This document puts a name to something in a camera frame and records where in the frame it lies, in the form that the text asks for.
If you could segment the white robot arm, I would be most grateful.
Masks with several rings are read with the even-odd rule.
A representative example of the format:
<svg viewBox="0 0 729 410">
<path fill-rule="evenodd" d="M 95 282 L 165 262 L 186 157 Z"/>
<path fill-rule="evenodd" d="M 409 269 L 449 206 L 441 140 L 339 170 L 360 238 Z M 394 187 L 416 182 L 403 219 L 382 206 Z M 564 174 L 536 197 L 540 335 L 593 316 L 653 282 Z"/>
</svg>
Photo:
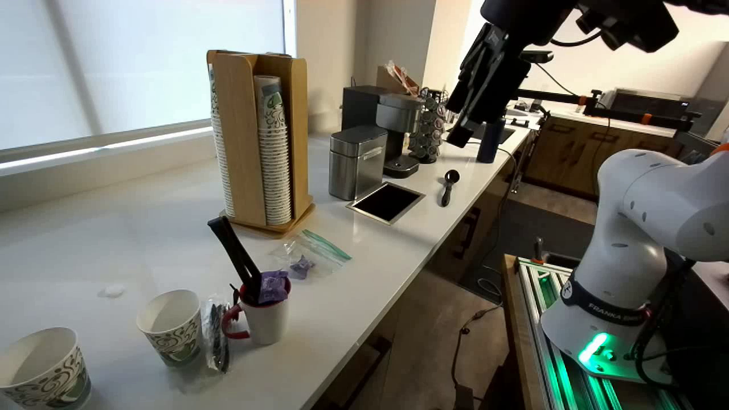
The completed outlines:
<svg viewBox="0 0 729 410">
<path fill-rule="evenodd" d="M 672 2 L 482 0 L 482 27 L 446 103 L 458 115 L 449 140 L 477 139 L 480 157 L 495 157 L 506 105 L 528 72 L 525 49 L 549 43 L 572 11 L 580 13 L 575 25 L 595 30 L 607 48 L 628 43 L 653 51 L 679 34 L 667 11 Z M 729 256 L 729 152 L 684 164 L 655 149 L 626 147 L 599 166 L 597 182 L 588 249 L 537 326 L 595 375 L 660 383 L 663 369 L 645 359 L 663 347 L 646 331 L 655 316 L 651 294 L 667 273 L 670 254 L 687 267 Z"/>
</svg>

